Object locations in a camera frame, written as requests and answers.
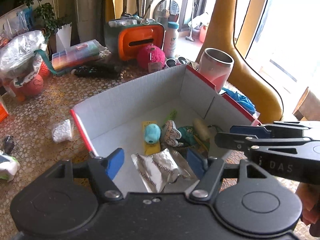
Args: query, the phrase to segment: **mop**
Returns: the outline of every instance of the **mop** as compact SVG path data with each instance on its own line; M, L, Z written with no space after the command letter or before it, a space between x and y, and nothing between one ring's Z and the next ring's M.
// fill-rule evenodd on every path
M192 14L191 14L191 31L190 31L190 36L186 36L186 40L187 41L195 41L193 38L192 38L192 19L193 19L193 11L195 9L195 1L192 0Z

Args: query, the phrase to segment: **yellow chair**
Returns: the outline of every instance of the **yellow chair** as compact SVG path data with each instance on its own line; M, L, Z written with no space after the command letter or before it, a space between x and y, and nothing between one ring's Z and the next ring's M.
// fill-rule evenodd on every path
M235 63L228 81L255 104L262 123L279 121L283 102L277 91L260 77L244 60L234 42L237 0L216 0L207 35L197 62L206 48L221 49L233 57Z

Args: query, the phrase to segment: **lace tablecloth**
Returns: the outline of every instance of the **lace tablecloth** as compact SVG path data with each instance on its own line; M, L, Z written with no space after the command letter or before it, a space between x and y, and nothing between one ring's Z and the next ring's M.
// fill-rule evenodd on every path
M65 75L49 78L42 94L23 104L16 103L7 95L3 96L10 116L0 123L0 138L14 136L12 156L19 161L21 168L13 181L7 183L0 180L0 239L10 239L17 232L10 215L10 203L20 190L62 158L79 162L88 157L76 129L72 142L55 144L52 141L52 126L71 118L69 110L78 102L121 83L122 80L116 79L86 79ZM239 163L242 158L241 152L234 152L228 162ZM235 179L225 180L223 188L235 183ZM297 187L297 183L291 181L282 180L282 183L292 190ZM301 239L313 239L301 224L296 232Z

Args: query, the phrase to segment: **screw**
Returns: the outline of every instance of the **screw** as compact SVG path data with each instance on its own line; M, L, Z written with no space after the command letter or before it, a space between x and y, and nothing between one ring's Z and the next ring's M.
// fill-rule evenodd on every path
M196 198L205 198L208 196L208 192L203 189L196 189L192 192L192 195Z
M142 202L146 205L152 204L152 201L150 199L144 199Z
M119 198L121 193L117 190L108 190L104 193L104 196L107 198Z
M153 198L152 201L155 202L155 203L157 203L157 202L160 202L161 199L156 197L156 198Z

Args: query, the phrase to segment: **foil wrapper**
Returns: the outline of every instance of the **foil wrapper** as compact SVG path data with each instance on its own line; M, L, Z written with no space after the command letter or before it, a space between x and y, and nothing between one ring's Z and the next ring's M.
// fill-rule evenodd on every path
M168 192L181 192L197 182L188 162L176 150L166 148L152 155L133 154L131 158L150 193L162 192L168 184Z

